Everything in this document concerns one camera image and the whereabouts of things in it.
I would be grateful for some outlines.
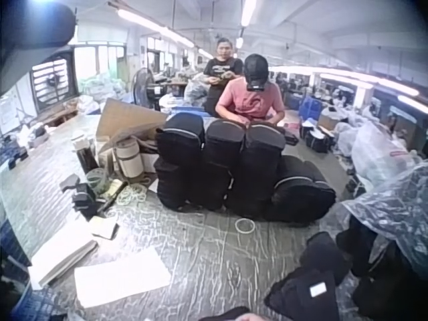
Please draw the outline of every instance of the tabletop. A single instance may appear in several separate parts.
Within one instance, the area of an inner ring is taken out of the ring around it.
[[[40,246],[78,214],[71,191],[59,184],[72,173],[84,178],[70,139],[79,129],[93,135],[99,116],[77,116],[55,129],[29,158],[0,174],[6,214],[24,251],[31,257]],[[114,205],[119,229],[112,240],[97,238],[98,247],[77,266],[127,257],[154,247],[172,278],[169,286],[130,296],[110,304],[83,309],[76,297],[73,269],[51,287],[60,304],[85,320],[198,320],[222,314],[235,306],[249,306],[272,320],[287,320],[270,311],[263,299],[274,282],[298,267],[306,240],[319,224],[291,228],[279,223],[256,223],[251,234],[235,229],[238,217],[194,210],[178,213],[164,208],[148,191],[143,204]],[[340,296],[343,320],[360,320],[348,294]]]

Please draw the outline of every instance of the ceiling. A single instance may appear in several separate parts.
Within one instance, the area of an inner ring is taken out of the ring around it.
[[[129,26],[102,0],[57,0],[78,19]],[[234,40],[242,0],[125,0],[207,51],[218,35]],[[275,64],[324,64],[371,71],[388,65],[428,75],[427,26],[411,0],[258,0],[243,53]]]

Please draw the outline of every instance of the black cap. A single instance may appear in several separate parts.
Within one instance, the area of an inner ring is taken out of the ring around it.
[[[256,53],[249,55],[243,65],[243,74],[249,91],[262,91],[269,78],[269,64],[266,58]]]

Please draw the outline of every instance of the red t-shirt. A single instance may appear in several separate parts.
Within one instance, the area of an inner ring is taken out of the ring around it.
[[[286,109],[277,84],[267,82],[263,92],[249,92],[244,77],[227,84],[218,105],[249,119],[266,118],[271,107],[276,112],[283,112]]]

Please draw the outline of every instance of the beige cylinder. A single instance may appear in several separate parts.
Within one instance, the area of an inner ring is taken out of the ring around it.
[[[123,175],[133,179],[144,172],[140,147],[134,138],[129,138],[118,142],[116,145],[116,157]]]

